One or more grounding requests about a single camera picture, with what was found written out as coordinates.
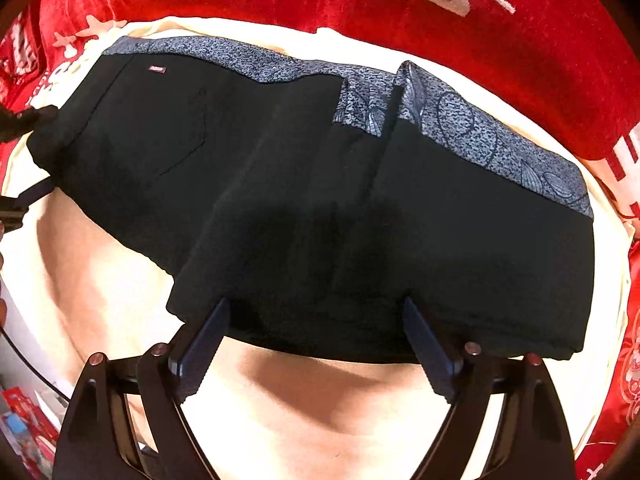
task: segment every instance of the wire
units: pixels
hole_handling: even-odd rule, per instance
[[[20,360],[27,365],[27,368],[29,370],[31,370],[34,375],[36,375],[37,378],[39,378],[43,383],[45,383],[49,388],[51,388],[53,390],[53,392],[59,396],[61,399],[63,399],[65,402],[67,403],[71,403],[71,399],[69,399],[64,393],[62,393],[59,389],[57,389],[53,384],[51,384],[49,381],[46,380],[46,378],[44,378],[44,376],[37,371],[30,362],[27,361],[27,359],[25,359],[25,357],[22,355],[22,353],[16,348],[15,344],[13,341],[11,341],[11,338],[9,338],[9,336],[6,334],[6,332],[4,331],[4,328],[2,328],[0,326],[0,333],[2,333],[2,336],[4,336],[4,338],[6,339],[6,341],[9,343],[9,346],[14,350],[15,353],[18,354],[18,357],[20,358]]]

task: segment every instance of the screw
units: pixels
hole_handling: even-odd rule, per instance
[[[542,359],[537,354],[529,353],[526,355],[526,359],[527,363],[532,366],[540,366],[542,364]]]
[[[97,366],[102,361],[104,361],[104,354],[101,352],[96,352],[95,354],[91,355],[91,357],[89,357],[89,364],[91,366]]]
[[[480,355],[482,353],[482,348],[478,343],[469,341],[465,344],[465,352],[469,355]]]
[[[166,351],[168,349],[169,349],[169,345],[167,343],[158,343],[157,345],[153,345],[151,347],[151,355],[160,357],[161,355],[166,354]]]

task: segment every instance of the folded garment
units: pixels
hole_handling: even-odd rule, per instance
[[[582,348],[594,247],[580,171],[410,62],[393,75],[221,38],[122,39],[28,147],[174,277],[182,320],[226,296],[233,338],[415,362],[411,293],[497,354]]]

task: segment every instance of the gray patterned waistband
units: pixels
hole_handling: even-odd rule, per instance
[[[458,156],[593,219],[578,167],[540,148],[473,106],[452,87],[411,61],[396,74],[357,65],[295,59],[272,50],[209,36],[160,40],[120,38],[104,54],[180,54],[204,59],[260,83],[308,75],[344,79],[334,121],[382,134],[392,89],[404,89],[398,116]]]

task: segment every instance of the black fabric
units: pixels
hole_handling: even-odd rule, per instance
[[[439,146],[396,118],[397,100],[381,138],[333,123],[341,85],[103,56],[28,148],[89,218],[174,277],[167,309],[181,320],[226,296],[233,338],[415,363],[399,307],[412,292],[488,352],[580,351],[591,219]]]

